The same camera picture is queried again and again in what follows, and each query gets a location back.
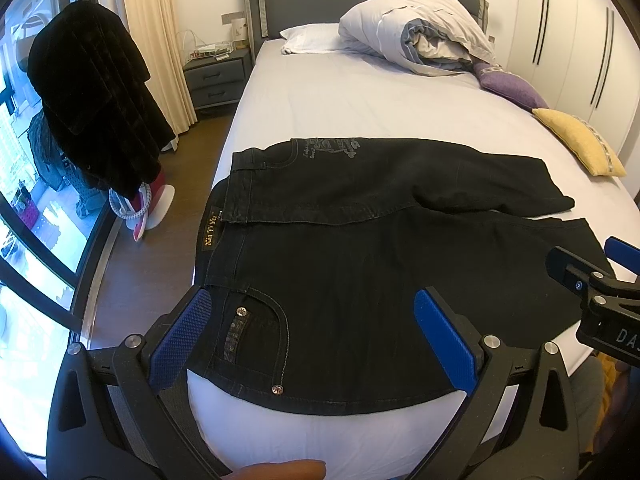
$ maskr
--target black jeans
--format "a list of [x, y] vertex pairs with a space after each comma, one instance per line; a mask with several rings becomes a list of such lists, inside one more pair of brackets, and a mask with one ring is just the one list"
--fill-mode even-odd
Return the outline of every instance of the black jeans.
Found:
[[580, 317], [578, 298], [546, 275], [548, 250], [610, 267], [584, 219], [516, 215], [572, 205], [540, 160], [444, 142], [292, 140], [236, 153], [198, 238], [196, 282], [214, 312], [190, 367], [286, 412], [442, 396], [453, 388], [414, 319], [415, 293], [435, 286], [481, 334], [539, 347]]

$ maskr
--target metal screw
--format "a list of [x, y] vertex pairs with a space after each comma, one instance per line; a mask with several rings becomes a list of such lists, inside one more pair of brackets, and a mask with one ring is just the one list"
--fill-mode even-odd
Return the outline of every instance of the metal screw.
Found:
[[489, 348], [498, 348], [500, 340], [495, 335], [488, 335], [484, 337], [484, 344]]
[[82, 345], [80, 343], [71, 343], [66, 349], [66, 353], [68, 353], [69, 355], [76, 355], [79, 354], [81, 350]]
[[138, 348], [142, 343], [142, 338], [138, 334], [131, 334], [124, 340], [124, 346], [127, 348]]
[[557, 354], [558, 353], [558, 345], [556, 343], [553, 343], [552, 341], [549, 341], [549, 342], [545, 343], [545, 350], [547, 352], [549, 352], [551, 355]]

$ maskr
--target folded duvet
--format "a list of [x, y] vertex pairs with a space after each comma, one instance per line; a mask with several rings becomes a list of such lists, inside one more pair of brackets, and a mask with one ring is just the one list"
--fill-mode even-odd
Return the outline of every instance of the folded duvet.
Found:
[[367, 0], [340, 19], [346, 44], [364, 44], [422, 75], [471, 70], [473, 58], [493, 64], [494, 49], [457, 0]]

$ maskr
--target white wardrobe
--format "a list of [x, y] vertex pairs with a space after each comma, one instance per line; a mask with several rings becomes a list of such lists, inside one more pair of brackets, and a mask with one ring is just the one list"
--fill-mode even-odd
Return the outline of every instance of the white wardrobe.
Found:
[[640, 49], [610, 0], [518, 0], [506, 68], [620, 151], [638, 109]]

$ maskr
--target mattress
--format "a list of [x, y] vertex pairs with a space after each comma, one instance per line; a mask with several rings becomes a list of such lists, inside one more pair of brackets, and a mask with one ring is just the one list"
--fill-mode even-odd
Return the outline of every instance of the mattress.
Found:
[[[640, 246], [640, 212], [617, 178], [592, 177], [528, 112], [479, 88], [471, 74], [423, 77], [384, 59], [335, 52], [283, 56], [284, 40], [265, 42], [222, 150], [214, 184], [232, 153], [292, 137], [415, 137], [466, 144], [488, 153], [543, 159], [555, 184], [575, 199], [561, 219], [586, 218], [601, 244], [616, 236]], [[635, 275], [612, 262], [620, 280]], [[569, 374], [591, 349], [558, 343]], [[281, 413], [237, 399], [188, 373], [190, 405], [204, 441], [227, 466], [315, 458], [327, 479], [383, 480], [406, 474], [436, 442], [464, 392], [382, 413], [313, 416]], [[485, 439], [504, 425], [517, 386], [505, 390]]]

